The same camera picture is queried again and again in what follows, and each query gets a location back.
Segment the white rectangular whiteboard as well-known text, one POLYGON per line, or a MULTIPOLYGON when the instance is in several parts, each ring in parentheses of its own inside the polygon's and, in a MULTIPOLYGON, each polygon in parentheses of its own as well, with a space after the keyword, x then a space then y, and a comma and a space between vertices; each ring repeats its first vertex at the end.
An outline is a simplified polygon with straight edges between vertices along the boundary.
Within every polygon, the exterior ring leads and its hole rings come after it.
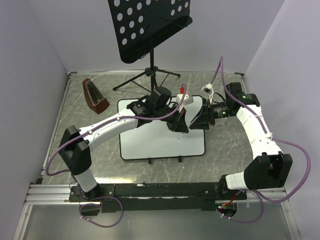
POLYGON ((172 132, 160 120, 121 133, 119 142, 125 161, 202 156, 206 151, 204 130, 172 132))

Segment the blue capped whiteboard marker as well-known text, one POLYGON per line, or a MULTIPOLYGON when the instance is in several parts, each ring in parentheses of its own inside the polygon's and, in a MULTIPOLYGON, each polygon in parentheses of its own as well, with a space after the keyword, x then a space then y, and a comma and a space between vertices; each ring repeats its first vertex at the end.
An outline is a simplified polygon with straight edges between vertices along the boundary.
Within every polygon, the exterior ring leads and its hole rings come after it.
POLYGON ((188 121, 188 120, 186 121, 186 125, 187 125, 189 132, 191 130, 200 130, 199 118, 200 118, 200 115, 196 114, 190 121, 188 121))

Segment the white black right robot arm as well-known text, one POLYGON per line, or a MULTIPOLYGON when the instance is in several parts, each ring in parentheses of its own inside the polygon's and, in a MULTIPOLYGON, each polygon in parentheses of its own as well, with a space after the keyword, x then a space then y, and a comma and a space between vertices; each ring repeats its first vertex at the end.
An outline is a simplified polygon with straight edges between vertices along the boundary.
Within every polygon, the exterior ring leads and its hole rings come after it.
POLYGON ((202 100, 202 106, 192 119, 191 130, 208 130, 217 119, 237 117, 243 126, 252 150, 253 160, 244 171, 223 175, 218 193, 230 199, 236 190, 263 190, 282 188, 289 175, 293 160, 272 140, 265 123, 257 96, 245 93, 239 82, 226 85, 225 100, 211 104, 202 100))

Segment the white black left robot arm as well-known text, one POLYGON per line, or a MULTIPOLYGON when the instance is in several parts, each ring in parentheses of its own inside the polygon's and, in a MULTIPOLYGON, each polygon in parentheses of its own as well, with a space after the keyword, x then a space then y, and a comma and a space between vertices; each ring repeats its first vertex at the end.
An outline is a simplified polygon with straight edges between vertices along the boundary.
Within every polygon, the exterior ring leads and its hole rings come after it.
POLYGON ((132 101, 114 116, 80 129, 73 125, 68 127, 58 153, 80 187, 83 198, 93 201, 101 195, 99 184, 91 171, 93 150, 121 133, 153 121, 165 122, 172 132, 188 133, 185 106, 192 102, 193 98, 187 94, 185 84, 181 86, 175 101, 172 101, 169 89, 159 86, 149 95, 132 101))

